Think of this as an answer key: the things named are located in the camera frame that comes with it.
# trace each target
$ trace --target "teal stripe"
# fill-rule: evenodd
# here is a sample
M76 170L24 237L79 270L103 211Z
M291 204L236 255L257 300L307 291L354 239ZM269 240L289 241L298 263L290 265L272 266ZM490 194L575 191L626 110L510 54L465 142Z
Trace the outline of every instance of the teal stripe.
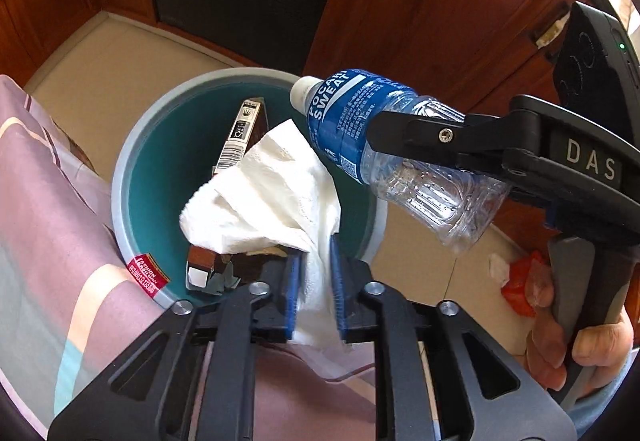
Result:
M58 379L56 381L56 392L53 400L53 415L57 416L62 412L74 397L74 388L76 386L76 378L80 373L82 366L82 353L80 350L67 340L65 350L60 360L60 368L58 369Z

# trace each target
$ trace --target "hand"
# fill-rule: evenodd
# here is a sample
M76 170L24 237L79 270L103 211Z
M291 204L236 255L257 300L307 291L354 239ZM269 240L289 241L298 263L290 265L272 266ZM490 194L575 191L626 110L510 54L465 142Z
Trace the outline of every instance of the hand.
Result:
M536 310L533 329L527 337L525 369L545 389L559 391L566 381L566 368L562 362L568 339L551 314L554 300L551 268L532 262L525 293ZM634 330L624 307L617 323L578 332L572 357L584 367L597 367L582 395L604 387L620 373L633 347L633 339Z

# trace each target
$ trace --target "white crumpled tissue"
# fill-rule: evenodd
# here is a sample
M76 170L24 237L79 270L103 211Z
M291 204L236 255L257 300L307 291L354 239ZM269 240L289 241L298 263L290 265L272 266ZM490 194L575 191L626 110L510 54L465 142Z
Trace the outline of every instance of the white crumpled tissue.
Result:
M202 186L180 215L191 244L221 254L278 244L306 251L292 341L320 348L340 341L329 260L339 226L334 180L290 119Z

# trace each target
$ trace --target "barcode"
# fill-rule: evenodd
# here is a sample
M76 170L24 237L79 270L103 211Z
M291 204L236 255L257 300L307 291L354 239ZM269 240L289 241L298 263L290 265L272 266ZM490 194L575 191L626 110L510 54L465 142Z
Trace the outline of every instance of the barcode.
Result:
M236 145L233 143L226 143L225 148L220 153L220 159L216 165L216 172L218 170L224 170L237 164L244 155L244 146Z
M340 166L342 167L342 170L347 172L356 181L358 180L358 174L356 172L356 164L354 162L349 161L345 156L341 155Z

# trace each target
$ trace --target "gray handle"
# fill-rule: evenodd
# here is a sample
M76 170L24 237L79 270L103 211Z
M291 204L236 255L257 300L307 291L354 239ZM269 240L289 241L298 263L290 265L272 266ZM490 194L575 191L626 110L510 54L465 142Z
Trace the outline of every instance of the gray handle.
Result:
M552 313L568 340L564 363L567 379L551 396L570 409L593 376L595 367L583 367L571 357L578 331L615 323L625 303L629 281L637 262L636 250L609 249L578 237L554 237L548 245L554 276Z

